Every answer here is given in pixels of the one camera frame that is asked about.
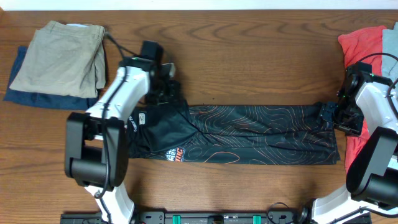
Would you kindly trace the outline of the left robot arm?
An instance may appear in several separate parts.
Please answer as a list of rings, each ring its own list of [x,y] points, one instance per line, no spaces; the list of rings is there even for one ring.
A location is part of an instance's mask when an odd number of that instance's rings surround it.
[[[132,223],[134,202],[124,178],[128,167],[125,125],[143,96],[155,103],[175,96],[174,63],[142,57],[124,58],[101,99],[66,123],[65,174],[85,188],[100,211],[63,214],[60,223]]]

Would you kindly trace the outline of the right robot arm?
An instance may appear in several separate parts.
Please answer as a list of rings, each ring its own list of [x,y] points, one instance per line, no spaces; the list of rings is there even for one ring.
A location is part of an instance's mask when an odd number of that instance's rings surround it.
[[[319,120],[370,138],[351,163],[345,184],[304,208],[303,223],[356,223],[365,213],[397,217],[397,93],[395,83],[356,62],[345,71],[338,102],[323,106]]]

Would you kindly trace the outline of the black printed cycling jersey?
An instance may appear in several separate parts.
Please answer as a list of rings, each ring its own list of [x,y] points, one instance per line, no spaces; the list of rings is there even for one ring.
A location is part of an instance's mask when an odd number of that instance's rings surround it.
[[[253,165],[331,165],[335,131],[318,123],[322,104],[136,108],[127,119],[131,158]]]

